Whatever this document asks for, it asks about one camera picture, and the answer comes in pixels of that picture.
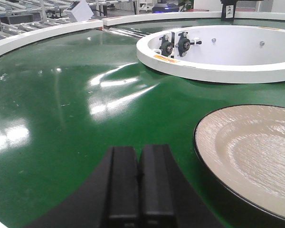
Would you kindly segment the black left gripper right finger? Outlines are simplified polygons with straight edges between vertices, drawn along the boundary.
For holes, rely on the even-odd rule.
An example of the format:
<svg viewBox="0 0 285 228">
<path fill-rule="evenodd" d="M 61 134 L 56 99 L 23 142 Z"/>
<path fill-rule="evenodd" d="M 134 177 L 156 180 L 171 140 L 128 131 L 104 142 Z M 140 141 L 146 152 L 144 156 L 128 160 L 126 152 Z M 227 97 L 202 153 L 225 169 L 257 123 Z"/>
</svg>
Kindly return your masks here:
<svg viewBox="0 0 285 228">
<path fill-rule="evenodd" d="M 169 145 L 144 146 L 139 168 L 143 227 L 223 227 L 183 175 Z"/>
</svg>

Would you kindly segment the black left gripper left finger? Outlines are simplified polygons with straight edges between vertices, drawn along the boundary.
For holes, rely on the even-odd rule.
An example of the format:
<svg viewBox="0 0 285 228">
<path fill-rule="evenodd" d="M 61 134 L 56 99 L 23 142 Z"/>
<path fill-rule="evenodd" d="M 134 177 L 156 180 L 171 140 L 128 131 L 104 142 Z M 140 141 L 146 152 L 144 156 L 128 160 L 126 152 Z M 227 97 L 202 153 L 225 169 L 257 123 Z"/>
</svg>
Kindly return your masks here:
<svg viewBox="0 0 285 228">
<path fill-rule="evenodd" d="M 27 228 L 137 228 L 137 157 L 131 146 L 109 147 L 88 178 Z"/>
</svg>

